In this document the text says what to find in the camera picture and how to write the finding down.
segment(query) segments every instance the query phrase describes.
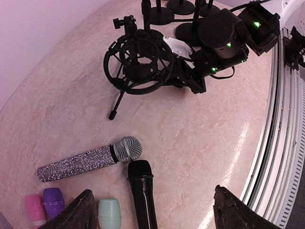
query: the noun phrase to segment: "sparkly silver microphone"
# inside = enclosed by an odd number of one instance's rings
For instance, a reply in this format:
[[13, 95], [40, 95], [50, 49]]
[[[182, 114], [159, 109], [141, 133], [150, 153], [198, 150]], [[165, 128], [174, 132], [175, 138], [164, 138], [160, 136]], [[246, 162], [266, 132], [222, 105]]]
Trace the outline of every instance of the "sparkly silver microphone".
[[42, 166], [37, 177], [49, 182], [115, 165], [117, 162], [136, 160], [142, 153], [140, 141], [135, 137], [124, 137], [113, 145], [103, 146], [86, 153]]

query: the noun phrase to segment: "round table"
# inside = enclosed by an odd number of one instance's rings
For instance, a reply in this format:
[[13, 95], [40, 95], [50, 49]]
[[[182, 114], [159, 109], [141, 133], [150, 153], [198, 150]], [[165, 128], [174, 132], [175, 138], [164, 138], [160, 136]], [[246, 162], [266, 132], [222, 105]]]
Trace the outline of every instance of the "round table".
[[[31, 226], [24, 196], [48, 187], [59, 187], [67, 204], [87, 188], [97, 200], [118, 198], [122, 229], [137, 228], [127, 163], [49, 183], [36, 177], [40, 166], [129, 135], [140, 139], [140, 159], [152, 166], [160, 229], [214, 228], [215, 186], [240, 196], [264, 124], [271, 52], [250, 52], [231, 79], [207, 77], [204, 94], [162, 87], [125, 95], [110, 121], [119, 91], [105, 77], [103, 56], [123, 35], [112, 20], [130, 14], [142, 28], [138, 0], [111, 0], [97, 10], [40, 61], [0, 113], [0, 211], [14, 228]], [[152, 28], [173, 37], [177, 25]]]

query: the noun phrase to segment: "black cable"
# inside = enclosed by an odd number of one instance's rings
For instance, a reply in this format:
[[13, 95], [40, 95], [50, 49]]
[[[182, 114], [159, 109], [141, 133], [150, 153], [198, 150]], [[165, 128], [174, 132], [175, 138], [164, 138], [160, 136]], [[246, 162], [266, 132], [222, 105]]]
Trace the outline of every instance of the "black cable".
[[162, 20], [162, 22], [166, 22], [166, 23], [172, 23], [172, 22], [189, 22], [189, 21], [193, 21], [193, 19], [173, 19], [173, 20]]
[[271, 0], [257, 0], [257, 1], [251, 1], [249, 3], [246, 3], [246, 4], [243, 4], [243, 5], [240, 5], [240, 6], [236, 6], [232, 9], [230, 9], [231, 12], [234, 12], [236, 10], [240, 10], [242, 8], [246, 8], [248, 6], [253, 6], [253, 5], [256, 5], [256, 4], [262, 4], [262, 3], [265, 3], [265, 2], [268, 2], [268, 1], [271, 1]]
[[216, 79], [216, 80], [224, 80], [224, 79], [229, 79], [231, 78], [232, 76], [234, 76], [235, 74], [235, 67], [232, 66], [232, 69], [233, 69], [233, 74], [232, 75], [229, 75], [229, 76], [225, 76], [225, 77], [219, 77], [219, 76], [216, 76], [216, 75], [210, 75], [210, 77]]

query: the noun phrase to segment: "microphone grille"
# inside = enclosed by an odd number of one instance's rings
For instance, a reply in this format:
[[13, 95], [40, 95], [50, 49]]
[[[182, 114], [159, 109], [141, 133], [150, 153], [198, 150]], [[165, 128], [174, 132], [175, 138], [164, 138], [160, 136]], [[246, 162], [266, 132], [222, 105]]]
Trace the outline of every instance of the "microphone grille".
[[146, 160], [132, 161], [128, 165], [128, 177], [152, 175], [152, 168]]
[[124, 137], [113, 145], [116, 157], [121, 162], [134, 161], [142, 154], [142, 145], [136, 137]]

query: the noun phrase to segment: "microphone stand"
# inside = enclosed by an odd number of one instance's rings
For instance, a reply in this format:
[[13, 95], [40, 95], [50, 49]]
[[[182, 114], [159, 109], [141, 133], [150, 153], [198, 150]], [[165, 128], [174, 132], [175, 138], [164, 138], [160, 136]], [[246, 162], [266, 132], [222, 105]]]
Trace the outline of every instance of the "microphone stand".
[[157, 7], [152, 7], [150, 22], [153, 25], [167, 25], [175, 18], [173, 11], [161, 7], [161, 0], [156, 0]]
[[145, 32], [148, 32], [149, 34], [162, 39], [163, 34], [157, 30], [152, 30], [150, 27], [150, 15], [151, 15], [151, 11], [152, 11], [151, 0], [142, 0], [141, 10], [142, 10], [142, 15], [143, 15], [143, 23], [144, 23]]
[[206, 0], [204, 0], [201, 10], [200, 10], [200, 16], [206, 17], [208, 15], [216, 14], [220, 12], [220, 9], [217, 6], [213, 5], [214, 0], [209, 0], [209, 3], [206, 4]]
[[194, 4], [187, 0], [170, 0], [166, 7], [178, 15], [190, 15], [195, 11]]
[[[136, 39], [136, 31], [137, 31], [137, 27], [136, 26], [135, 27], [132, 26], [130, 28], [129, 27], [125, 27], [125, 33], [129, 34], [130, 38], [135, 38]], [[137, 65], [139, 62], [138, 62], [138, 55], [137, 55], [138, 49], [137, 49], [136, 45], [131, 45], [131, 47], [128, 49], [128, 51], [130, 53], [129, 54], [129, 58], [131, 60], [132, 65]], [[122, 98], [123, 98], [125, 92], [126, 92], [125, 88], [128, 87], [129, 83], [130, 83], [130, 80], [126, 79], [126, 81], [123, 84], [123, 88], [124, 89], [121, 90], [120, 96], [119, 96], [118, 100], [115, 103], [114, 109], [110, 112], [110, 114], [108, 116], [108, 118], [110, 120], [113, 120], [115, 118], [115, 116], [117, 114], [117, 109], [118, 109], [118, 107], [119, 107], [119, 105], [120, 105], [120, 103], [122, 101]]]
[[190, 46], [199, 46], [197, 39], [197, 28], [199, 24], [199, 13], [201, 7], [201, 0], [195, 0], [195, 12], [193, 22], [183, 23], [175, 29], [175, 36], [178, 40], [184, 41]]

